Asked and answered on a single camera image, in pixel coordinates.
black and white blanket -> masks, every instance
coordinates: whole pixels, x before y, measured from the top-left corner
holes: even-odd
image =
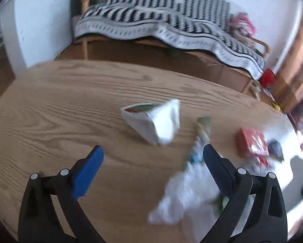
[[[223,63],[259,79],[264,59],[230,34],[226,0],[107,0],[89,7],[75,36],[101,34],[118,40],[153,36],[184,50],[207,50]]]

wooden table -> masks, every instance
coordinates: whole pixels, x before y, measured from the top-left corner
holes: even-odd
[[[149,145],[120,115],[125,105],[171,98],[181,100],[181,128],[167,146]],[[204,115],[213,118],[211,143],[235,165],[243,163],[235,145],[240,127],[281,141],[286,162],[299,151],[283,114],[195,77],[116,62],[54,61],[31,68],[0,99],[1,221],[16,236],[29,175],[55,175],[98,144],[105,160],[79,202],[106,242],[185,242],[180,224],[152,226],[147,216],[168,178],[183,169],[196,137],[194,122]],[[286,168],[277,176],[282,187],[292,179]]]

red package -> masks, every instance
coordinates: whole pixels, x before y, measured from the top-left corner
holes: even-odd
[[[254,129],[240,129],[236,134],[239,156],[250,159],[255,156],[269,156],[264,134]]]

red object on floor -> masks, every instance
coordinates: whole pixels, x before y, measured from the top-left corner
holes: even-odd
[[[271,69],[266,69],[260,78],[260,83],[263,88],[273,85],[275,82],[275,74]]]
[[[242,128],[236,134],[236,141],[239,156],[242,158],[269,156],[264,134],[259,130]]]

dark blue gripper pad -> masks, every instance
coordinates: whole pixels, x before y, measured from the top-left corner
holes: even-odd
[[[104,153],[100,146],[95,146],[89,153],[81,168],[73,176],[73,196],[77,200],[86,194],[92,183],[97,171],[103,163]]]

